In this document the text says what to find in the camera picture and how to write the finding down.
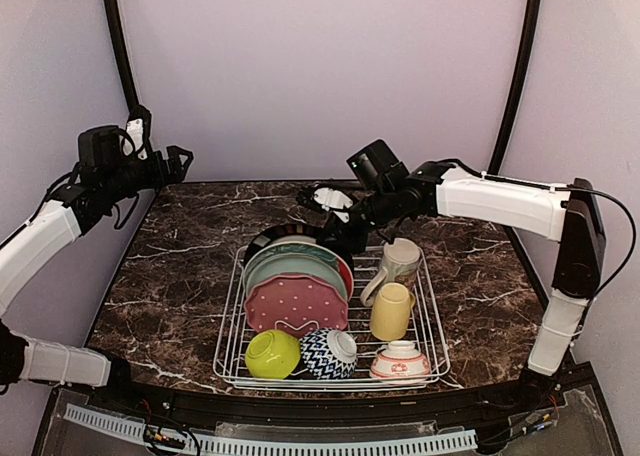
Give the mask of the black striped rim plate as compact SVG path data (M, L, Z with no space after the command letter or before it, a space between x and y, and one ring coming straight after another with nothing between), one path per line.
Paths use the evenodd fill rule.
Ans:
M319 235L320 230L321 228L307 224L284 224L265 229L255 236L247 246L244 255L243 269L245 263L252 256L270 244L292 240L307 241L318 244L316 242L316 237ZM349 251L345 250L343 247L327 249L337 253L351 267L352 272L354 271L353 257Z

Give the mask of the teal patterned plate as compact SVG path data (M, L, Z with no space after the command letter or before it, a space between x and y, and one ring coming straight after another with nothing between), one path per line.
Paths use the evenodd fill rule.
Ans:
M335 270L338 270L343 262L337 253L318 244L297 240L285 241L270 244L252 256L244 265L243 278L246 279L267 258L291 254L318 258Z

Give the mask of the light green plate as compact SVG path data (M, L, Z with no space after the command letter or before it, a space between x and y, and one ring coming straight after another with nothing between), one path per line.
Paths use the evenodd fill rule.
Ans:
M337 269L320 259L305 255L275 255L259 263L245 278L245 294L249 295L257 284L282 274L307 275L321 279L336 288L348 300L349 287Z

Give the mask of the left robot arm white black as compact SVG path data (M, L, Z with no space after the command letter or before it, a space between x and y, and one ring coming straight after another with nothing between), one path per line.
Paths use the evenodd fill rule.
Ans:
M78 184L65 183L48 196L38 215L1 244L1 311L6 312L24 286L62 249L86 235L123 199L142 190L158 191L186 177L193 153L178 146L145 159L125 158L115 168L81 169ZM120 412L141 403L140 388L112 372L112 360L88 348L45 341L1 326L1 385L20 380L101 387Z

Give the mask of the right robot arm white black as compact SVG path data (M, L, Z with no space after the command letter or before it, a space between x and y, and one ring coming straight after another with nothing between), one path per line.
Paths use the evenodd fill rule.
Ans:
M549 392L546 376L557 372L579 335L601 282L606 237L590 183L534 183L472 173L461 163L429 161L389 188L372 190L349 204L332 185L316 185L311 201L333 212L329 235L353 253L362 251L370 232L395 220L419 216L463 217L509 226L559 243L552 291L529 354L529 371L510 389L521 410L534 408Z

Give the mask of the red floral plate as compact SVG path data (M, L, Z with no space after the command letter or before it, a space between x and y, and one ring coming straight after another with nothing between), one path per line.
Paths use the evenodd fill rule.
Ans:
M338 262L339 262L339 274L342 277L346 287L347 299L350 300L354 291L353 272L351 270L351 267L341 257L338 258Z

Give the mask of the white patterned tall mug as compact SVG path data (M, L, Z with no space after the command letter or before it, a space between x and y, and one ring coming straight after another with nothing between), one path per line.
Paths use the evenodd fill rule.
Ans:
M377 292L387 283L399 283L412 291L420 261L420 248L413 241L396 238L393 243L385 243L378 271L362 290L360 302L365 307L371 307Z

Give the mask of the pink polka dot plate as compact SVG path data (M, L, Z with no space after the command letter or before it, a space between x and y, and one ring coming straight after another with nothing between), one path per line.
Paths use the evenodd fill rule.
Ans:
M300 338L322 328L345 330L347 301L322 279L304 274L282 274L257 284L244 303L249 326Z

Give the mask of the blue white zigzag bowl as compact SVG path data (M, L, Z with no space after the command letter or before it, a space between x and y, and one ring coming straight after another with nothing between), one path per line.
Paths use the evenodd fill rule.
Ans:
M357 345L347 332L321 328L300 339L304 366L318 380L348 379L357 365Z

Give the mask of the lime green bowl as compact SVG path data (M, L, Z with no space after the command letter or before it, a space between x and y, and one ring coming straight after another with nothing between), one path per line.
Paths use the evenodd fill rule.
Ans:
M245 353L249 373L259 379L286 379L301 359L299 340L281 330L256 335Z

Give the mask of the white red patterned bowl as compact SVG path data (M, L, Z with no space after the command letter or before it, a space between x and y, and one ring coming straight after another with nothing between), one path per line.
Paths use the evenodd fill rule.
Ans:
M428 358L409 340L389 342L377 353L369 368L371 378L392 382L422 380L430 375Z

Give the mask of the left black frame post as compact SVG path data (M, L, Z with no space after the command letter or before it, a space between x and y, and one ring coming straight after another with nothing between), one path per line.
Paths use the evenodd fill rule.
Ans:
M126 106L132 111L139 105L131 62L129 59L118 0L103 0L103 6Z

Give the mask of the black frame post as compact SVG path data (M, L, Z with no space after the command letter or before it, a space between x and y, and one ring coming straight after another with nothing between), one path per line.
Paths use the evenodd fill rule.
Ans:
M103 6L126 106L132 111L139 105L131 62L129 59L118 0L103 0Z
M526 0L514 71L488 167L488 172L492 175L497 175L500 172L505 161L528 74L541 1L542 0Z

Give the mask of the black front rail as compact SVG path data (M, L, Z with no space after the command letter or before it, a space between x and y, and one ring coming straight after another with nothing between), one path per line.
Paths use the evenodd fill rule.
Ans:
M558 390L537 391L512 381L467 390L401 391L390 396L325 393L302 398L205 394L125 381L98 389L89 402L101 409L138 415L154 423L212 429L223 422L311 427L365 426L435 421L444 428L460 424L477 429L483 444L496 445L511 435L512 417L526 417L562 404Z

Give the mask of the right black frame post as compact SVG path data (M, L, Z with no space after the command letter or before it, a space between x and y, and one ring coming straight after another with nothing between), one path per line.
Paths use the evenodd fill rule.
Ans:
M528 74L541 1L542 0L526 0L514 71L488 167L488 172L492 175L497 175L500 172L505 161Z

